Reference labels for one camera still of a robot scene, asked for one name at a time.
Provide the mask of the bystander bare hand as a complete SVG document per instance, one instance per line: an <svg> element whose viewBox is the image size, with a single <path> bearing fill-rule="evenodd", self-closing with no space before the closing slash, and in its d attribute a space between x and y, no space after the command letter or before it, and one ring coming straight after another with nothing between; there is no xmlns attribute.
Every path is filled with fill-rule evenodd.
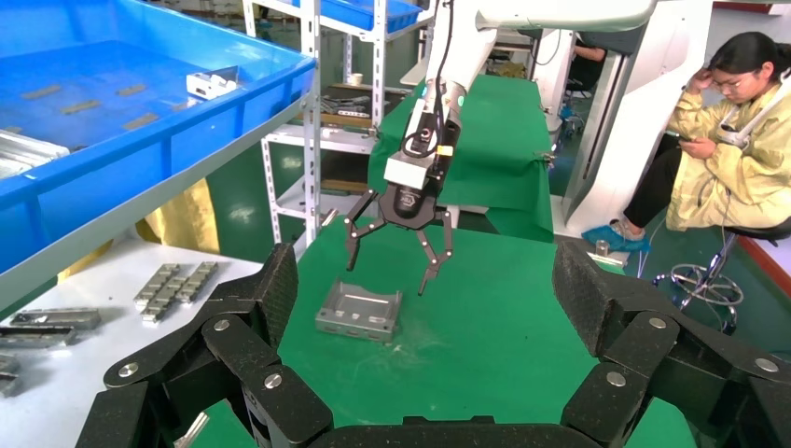
<svg viewBox="0 0 791 448"><path fill-rule="evenodd" d="M681 140L678 146L687 155L697 160L707 160L711 158L716 150L716 142L705 137L697 137L690 141Z"/></svg>
<svg viewBox="0 0 791 448"><path fill-rule="evenodd" d="M689 80L686 86L686 92L699 95L703 90L711 86L713 80L713 72L706 68L702 68Z"/></svg>

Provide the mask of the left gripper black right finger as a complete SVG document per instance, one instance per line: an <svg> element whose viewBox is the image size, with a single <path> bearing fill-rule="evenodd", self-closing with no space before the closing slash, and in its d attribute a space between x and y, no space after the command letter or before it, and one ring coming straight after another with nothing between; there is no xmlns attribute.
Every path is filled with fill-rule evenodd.
<svg viewBox="0 0 791 448"><path fill-rule="evenodd" d="M789 445L788 363L684 315L646 281L603 270L574 242L558 245L552 285L597 359L564 426L621 447L660 399L720 447Z"/></svg>

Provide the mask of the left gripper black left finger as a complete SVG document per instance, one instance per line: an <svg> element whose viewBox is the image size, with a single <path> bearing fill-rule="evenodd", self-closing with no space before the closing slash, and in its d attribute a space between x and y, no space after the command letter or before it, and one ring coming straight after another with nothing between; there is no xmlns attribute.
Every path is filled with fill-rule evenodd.
<svg viewBox="0 0 791 448"><path fill-rule="evenodd" d="M294 249L278 244L258 272L216 286L183 327L112 365L77 445L172 447L221 401L260 447L317 441L332 412L277 351L297 295Z"/></svg>

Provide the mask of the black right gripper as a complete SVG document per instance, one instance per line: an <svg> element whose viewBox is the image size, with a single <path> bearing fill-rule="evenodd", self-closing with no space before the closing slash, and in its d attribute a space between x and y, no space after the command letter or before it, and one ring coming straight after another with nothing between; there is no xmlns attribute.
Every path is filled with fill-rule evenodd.
<svg viewBox="0 0 791 448"><path fill-rule="evenodd" d="M414 189L399 184L389 184L380 198L378 192L373 189L367 190L343 220L347 233L344 245L349 253L346 270L352 271L354 269L359 253L360 240L367 234L382 228L384 220L397 227L416 231L423 252L428 259L428 264L418 289L418 295L422 296L428 283L437 278L443 263L449 260L454 252L452 215L450 211L441 210L437 207L438 195L439 190L432 186L427 186L424 189ZM356 225L356 221L372 203L379 206L382 217L376 217L370 223L359 228ZM439 220L442 224L443 243L439 250L435 250L424 228Z"/></svg>

